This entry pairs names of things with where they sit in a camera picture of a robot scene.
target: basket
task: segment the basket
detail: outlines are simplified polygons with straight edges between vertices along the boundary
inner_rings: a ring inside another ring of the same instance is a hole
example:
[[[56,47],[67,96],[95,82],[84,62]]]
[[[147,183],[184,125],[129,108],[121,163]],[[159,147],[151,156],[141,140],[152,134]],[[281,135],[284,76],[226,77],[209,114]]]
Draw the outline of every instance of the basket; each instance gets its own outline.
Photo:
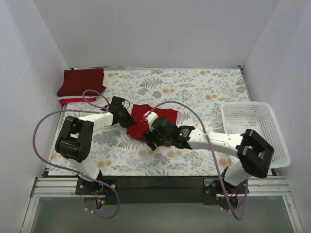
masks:
[[[273,148],[270,168],[287,167],[291,163],[284,138],[269,104],[263,102],[228,102],[221,106],[225,133],[258,132]]]

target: flower pattern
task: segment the flower pattern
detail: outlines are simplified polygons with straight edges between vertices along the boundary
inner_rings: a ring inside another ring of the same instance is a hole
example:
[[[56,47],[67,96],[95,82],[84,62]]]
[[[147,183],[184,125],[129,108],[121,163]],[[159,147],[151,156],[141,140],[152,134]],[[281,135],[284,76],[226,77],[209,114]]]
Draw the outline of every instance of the flower pattern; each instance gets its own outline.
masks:
[[[103,95],[111,100],[113,96],[125,98],[132,104],[155,106],[168,100],[175,100],[193,109],[204,122],[208,132],[224,133],[220,106],[223,102],[249,101],[244,80],[239,69],[211,70],[138,70],[126,69],[105,71]],[[102,98],[96,105],[105,106]],[[161,108],[178,111],[177,125],[194,125],[201,128],[198,119],[184,107],[169,103]],[[77,102],[67,109],[97,111],[95,107]],[[86,116],[84,113],[65,113],[67,116]],[[235,163],[233,156],[216,153],[221,169]],[[90,157],[103,175],[145,176],[145,175],[216,175],[216,168],[210,151],[180,150],[175,147],[160,147],[155,151],[142,141],[132,139],[126,129],[113,125],[93,134]],[[55,153],[52,162],[73,168],[70,162]],[[49,175],[74,175],[69,171],[50,167]]]

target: wall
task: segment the wall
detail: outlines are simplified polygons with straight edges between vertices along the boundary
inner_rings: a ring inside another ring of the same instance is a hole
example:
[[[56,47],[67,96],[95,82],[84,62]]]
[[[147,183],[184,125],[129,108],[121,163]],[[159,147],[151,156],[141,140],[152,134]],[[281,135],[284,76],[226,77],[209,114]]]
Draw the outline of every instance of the wall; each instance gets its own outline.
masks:
[[[32,0],[0,1],[0,232],[17,233],[35,176],[43,171],[32,149],[36,122],[60,109],[56,91],[68,68]],[[48,157],[58,116],[37,140]]]
[[[246,84],[252,100],[269,103],[292,164],[287,176],[305,232],[311,232],[311,1],[280,0],[249,55]]]
[[[35,3],[70,67],[236,67],[277,0]]]

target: purple cable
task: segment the purple cable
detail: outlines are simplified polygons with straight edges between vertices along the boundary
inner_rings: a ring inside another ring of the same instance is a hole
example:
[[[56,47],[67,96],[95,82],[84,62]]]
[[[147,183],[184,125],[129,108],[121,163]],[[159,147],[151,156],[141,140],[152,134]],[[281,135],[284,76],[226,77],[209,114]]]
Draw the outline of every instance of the purple cable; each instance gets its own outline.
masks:
[[[58,110],[58,111],[54,111],[54,112],[51,112],[51,113],[47,114],[45,117],[43,117],[43,118],[38,122],[37,126],[35,127],[35,131],[34,131],[34,135],[33,135],[33,148],[34,148],[35,154],[38,156],[38,158],[39,158],[40,160],[42,160],[44,163],[46,163],[46,164],[48,164],[48,165],[51,165],[51,166],[54,166],[54,167],[57,167],[57,168],[61,168],[61,169],[65,169],[65,170],[68,170],[68,171],[72,171],[72,172],[74,172],[74,173],[81,174],[81,175],[83,175],[84,177],[86,177],[86,178],[88,178],[88,179],[90,179],[90,180],[92,180],[92,181],[94,181],[94,182],[100,183],[101,185],[104,185],[104,186],[110,188],[110,189],[116,194],[116,196],[117,196],[117,201],[118,201],[117,209],[116,209],[115,213],[114,213],[112,216],[104,216],[104,215],[102,215],[102,214],[100,214],[100,213],[98,213],[98,212],[96,212],[96,211],[93,211],[93,210],[90,210],[90,209],[87,209],[87,210],[89,210],[91,213],[94,213],[94,214],[96,214],[96,215],[98,215],[98,216],[100,216],[100,217],[103,217],[103,218],[105,218],[105,219],[111,219],[111,218],[113,218],[113,217],[118,213],[118,211],[119,211],[119,209],[120,209],[120,197],[119,197],[117,191],[116,191],[113,187],[111,187],[111,186],[108,185],[107,183],[98,181],[98,180],[96,180],[96,179],[93,179],[93,178],[91,178],[91,177],[85,175],[85,174],[82,174],[82,173],[80,173],[79,171],[77,171],[77,170],[75,170],[75,169],[71,169],[71,168],[67,168],[67,167],[64,167],[64,166],[59,166],[59,165],[53,164],[53,163],[49,162],[48,160],[46,160],[45,158],[43,158],[43,157],[39,154],[39,152],[38,152],[38,150],[37,150],[37,147],[36,147],[36,145],[35,145],[35,137],[36,137],[36,134],[37,134],[37,131],[38,131],[39,126],[40,126],[41,123],[42,123],[46,118],[48,118],[49,116],[54,115],[54,114],[56,114],[56,113],[61,113],[61,112],[79,112],[79,113],[93,113],[93,114],[99,113],[99,112],[95,112],[95,111],[67,110],[67,109],[64,109],[64,110]]]
[[[108,101],[108,99],[107,99],[105,96],[103,96],[103,95],[102,95],[101,93],[99,93],[98,91],[91,90],[91,89],[90,89],[90,90],[86,90],[86,91],[84,91],[84,92],[82,93],[82,97],[83,97],[84,101],[87,102],[88,104],[92,105],[93,107],[99,108],[99,109],[104,108],[104,107],[98,106],[98,105],[96,105],[96,104],[94,104],[94,103],[92,103],[92,102],[90,102],[90,101],[88,101],[88,100],[86,99],[85,94],[86,94],[86,92],[89,92],[89,91],[90,91],[90,92],[95,92],[96,94],[100,95],[101,97],[103,97],[103,98],[107,101],[108,105],[110,104],[109,101]]]
[[[223,190],[223,193],[225,195],[225,199],[227,201],[227,204],[229,206],[229,209],[231,211],[231,213],[233,214],[233,216],[237,219],[237,220],[242,220],[243,217],[244,217],[244,213],[245,213],[245,207],[246,207],[246,199],[247,199],[247,192],[248,192],[248,180],[245,180],[245,194],[244,194],[244,198],[243,198],[243,201],[242,203],[235,209],[233,209],[231,203],[230,203],[230,200],[229,200],[229,197],[227,195],[227,192],[226,192],[226,189],[225,189],[225,185],[224,185],[224,182],[223,182],[223,179],[222,179],[222,176],[221,176],[221,173],[220,173],[220,170],[219,170],[219,167],[218,167],[218,163],[217,163],[217,158],[216,158],[216,155],[215,155],[215,151],[214,151],[214,148],[212,146],[212,143],[209,139],[209,136],[205,130],[205,127],[204,127],[204,124],[202,122],[202,120],[200,119],[200,117],[192,110],[190,109],[188,106],[180,103],[180,102],[177,102],[177,101],[165,101],[165,102],[162,102],[162,103],[159,103],[158,105],[156,105],[153,109],[151,109],[149,111],[149,113],[146,115],[146,117],[151,113],[153,112],[157,107],[163,105],[163,104],[166,104],[166,103],[176,103],[176,104],[179,104],[185,108],[187,108],[189,111],[191,111],[199,120],[200,124],[202,125],[202,129],[203,129],[203,133],[205,134],[206,136],[206,139],[207,139],[207,142],[209,144],[209,148],[210,148],[210,151],[212,152],[212,155],[213,155],[213,159],[214,159],[214,162],[215,162],[215,166],[216,166],[216,170],[217,170],[217,175],[218,175],[218,178],[219,178],[219,181],[220,181],[220,185],[222,187],[222,190]],[[239,209],[240,206],[242,206],[242,212],[241,212],[241,215],[240,216],[237,216],[237,214],[235,213],[235,210]]]

